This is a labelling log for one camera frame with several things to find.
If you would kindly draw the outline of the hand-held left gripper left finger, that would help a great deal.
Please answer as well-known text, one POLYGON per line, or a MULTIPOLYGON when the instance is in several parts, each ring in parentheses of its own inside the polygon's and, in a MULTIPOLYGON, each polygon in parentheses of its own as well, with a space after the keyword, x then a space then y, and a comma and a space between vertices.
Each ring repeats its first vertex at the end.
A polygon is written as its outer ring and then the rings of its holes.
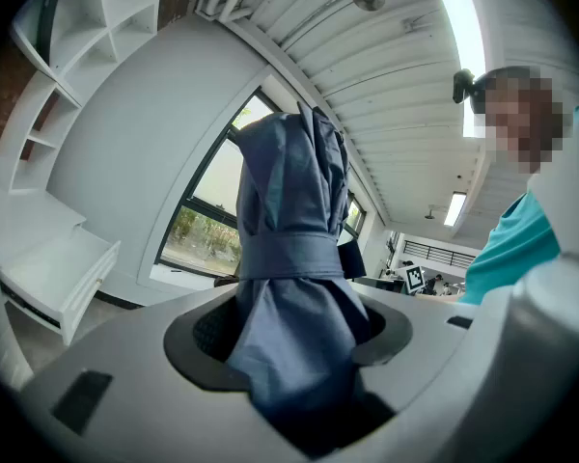
POLYGON ((235 296, 227 292, 175 318, 164 334, 164 352, 204 391, 248 391, 249 377, 227 364, 242 328, 235 296))

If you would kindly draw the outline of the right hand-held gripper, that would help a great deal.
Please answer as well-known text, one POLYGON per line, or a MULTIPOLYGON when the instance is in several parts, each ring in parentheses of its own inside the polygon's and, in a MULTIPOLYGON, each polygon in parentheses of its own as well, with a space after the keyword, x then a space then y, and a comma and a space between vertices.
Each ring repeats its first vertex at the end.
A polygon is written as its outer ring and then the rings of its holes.
POLYGON ((420 265, 404 267, 403 279, 407 294, 415 294, 416 292, 421 291, 426 285, 424 272, 420 265))

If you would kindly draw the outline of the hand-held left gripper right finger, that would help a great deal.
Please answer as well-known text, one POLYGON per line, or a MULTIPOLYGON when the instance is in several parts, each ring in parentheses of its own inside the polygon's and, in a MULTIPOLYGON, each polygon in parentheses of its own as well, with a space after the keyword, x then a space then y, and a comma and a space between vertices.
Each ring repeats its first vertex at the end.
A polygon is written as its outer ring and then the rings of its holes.
POLYGON ((353 348, 352 361, 356 366, 385 365, 411 341, 411 321, 406 314, 387 304, 363 294, 359 298, 370 320, 371 336, 353 348))

